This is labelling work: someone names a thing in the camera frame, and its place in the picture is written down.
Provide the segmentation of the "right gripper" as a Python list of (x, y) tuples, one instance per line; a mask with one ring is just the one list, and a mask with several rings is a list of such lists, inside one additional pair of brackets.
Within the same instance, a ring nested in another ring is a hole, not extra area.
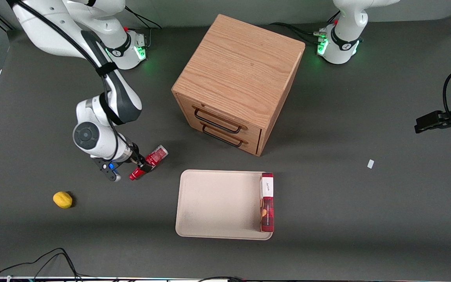
[(138, 167), (136, 168), (136, 174), (147, 174), (151, 172), (151, 168), (154, 167), (152, 162), (147, 161), (143, 156), (140, 155), (139, 148), (136, 143), (131, 143), (129, 145), (131, 149), (130, 157), (125, 160), (125, 163), (134, 163)]

